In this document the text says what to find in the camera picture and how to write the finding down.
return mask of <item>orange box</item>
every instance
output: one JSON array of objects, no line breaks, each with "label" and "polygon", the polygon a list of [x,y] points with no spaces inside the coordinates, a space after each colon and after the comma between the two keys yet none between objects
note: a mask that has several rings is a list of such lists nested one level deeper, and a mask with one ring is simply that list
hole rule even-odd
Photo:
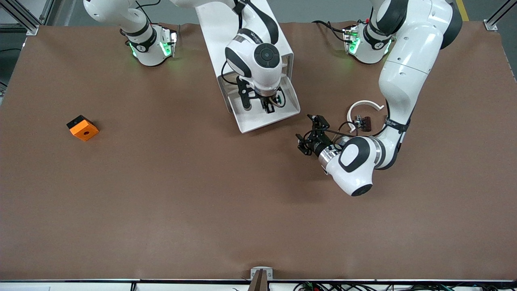
[{"label": "orange box", "polygon": [[93,123],[82,115],[79,115],[77,118],[67,123],[66,126],[73,136],[82,141],[87,141],[99,133],[99,130],[93,125]]}]

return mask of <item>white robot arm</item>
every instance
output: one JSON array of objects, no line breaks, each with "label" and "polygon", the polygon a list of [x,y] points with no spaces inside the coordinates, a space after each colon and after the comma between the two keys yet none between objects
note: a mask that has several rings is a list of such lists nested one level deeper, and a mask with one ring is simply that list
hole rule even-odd
[{"label": "white robot arm", "polygon": [[242,105],[251,109],[250,99],[261,100],[267,113],[285,100],[277,96],[281,90],[282,60],[275,44],[279,29],[276,22],[250,0],[171,0],[177,6],[194,8],[210,2],[221,2],[242,15],[244,25],[225,48],[228,65],[239,74],[237,83]]},{"label": "white robot arm", "polygon": [[150,24],[140,10],[129,8],[135,0],[83,0],[86,12],[101,23],[119,25],[133,55],[146,66],[157,66],[174,54],[176,32]]},{"label": "white robot arm", "polygon": [[351,32],[347,47],[364,63],[375,63],[386,53],[392,35],[397,37],[379,78],[389,115],[375,136],[342,137],[334,144],[325,136],[328,123],[309,116],[313,130],[309,138],[298,135],[304,154],[315,152],[325,171],[351,196],[372,187],[374,169],[384,170],[397,159],[420,90],[440,49],[449,45],[461,29],[461,16],[445,0],[372,1],[370,23]]}]

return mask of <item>metal frame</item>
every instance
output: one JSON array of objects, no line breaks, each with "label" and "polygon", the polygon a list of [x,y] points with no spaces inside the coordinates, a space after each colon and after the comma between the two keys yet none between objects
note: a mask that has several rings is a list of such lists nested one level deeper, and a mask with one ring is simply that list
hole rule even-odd
[{"label": "metal frame", "polygon": [[517,4],[517,0],[507,0],[490,18],[483,20],[488,31],[497,31],[497,22]]},{"label": "metal frame", "polygon": [[0,6],[27,30],[27,35],[38,33],[38,26],[42,23],[18,0],[0,0]]}]

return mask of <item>gray floor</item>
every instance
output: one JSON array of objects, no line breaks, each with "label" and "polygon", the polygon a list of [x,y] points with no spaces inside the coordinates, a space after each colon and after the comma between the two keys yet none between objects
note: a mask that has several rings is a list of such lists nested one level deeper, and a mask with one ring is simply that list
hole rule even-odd
[{"label": "gray floor", "polygon": [[[155,0],[139,0],[140,4],[154,3]],[[311,22],[325,20],[339,22],[364,19],[370,14],[371,4],[367,0],[268,0],[279,22]],[[483,20],[494,13],[505,0],[463,0],[470,20]],[[168,0],[159,5],[145,7],[153,22],[172,24],[198,23],[194,9],[174,6]],[[84,10],[82,0],[61,0],[53,14],[53,25],[101,25]],[[517,69],[517,8],[510,11],[499,23],[499,33],[503,37],[510,65]],[[0,33],[0,50],[21,48],[23,34]],[[8,83],[18,59],[18,51],[0,53],[0,81]]]}]

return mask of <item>brown table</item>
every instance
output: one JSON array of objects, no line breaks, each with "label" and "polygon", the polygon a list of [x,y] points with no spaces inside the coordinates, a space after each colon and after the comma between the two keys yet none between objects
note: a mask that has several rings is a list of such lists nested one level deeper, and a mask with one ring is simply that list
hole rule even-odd
[{"label": "brown table", "polygon": [[[29,37],[0,107],[0,279],[517,277],[517,85],[500,36],[464,23],[425,84],[397,163],[343,193],[295,133],[384,103],[316,24],[282,29],[302,113],[241,134],[200,27],[178,57],[132,58],[116,27]],[[386,111],[363,109],[381,127]],[[88,142],[66,123],[100,128]]]}]

